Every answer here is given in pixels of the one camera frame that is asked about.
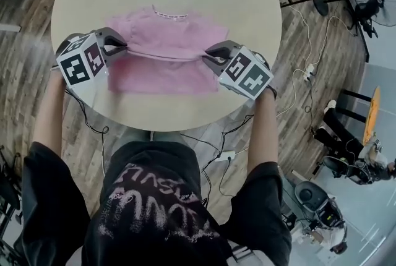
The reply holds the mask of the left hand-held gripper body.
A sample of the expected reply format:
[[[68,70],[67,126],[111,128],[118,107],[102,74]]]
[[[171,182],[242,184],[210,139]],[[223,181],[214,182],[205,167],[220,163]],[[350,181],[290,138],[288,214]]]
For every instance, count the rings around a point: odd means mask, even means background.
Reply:
[[[103,27],[90,33],[69,35],[56,51],[57,65],[67,86],[77,87],[93,83],[109,75],[109,67],[125,55],[106,56],[104,45],[125,45],[124,38],[115,30]]]

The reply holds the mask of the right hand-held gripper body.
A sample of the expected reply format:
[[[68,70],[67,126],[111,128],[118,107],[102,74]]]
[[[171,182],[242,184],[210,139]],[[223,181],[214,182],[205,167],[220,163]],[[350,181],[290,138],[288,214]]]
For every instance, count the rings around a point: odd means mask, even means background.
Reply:
[[[250,100],[255,100],[270,85],[273,74],[265,58],[244,45],[226,40],[209,49],[227,47],[230,59],[224,64],[206,61],[218,83]]]

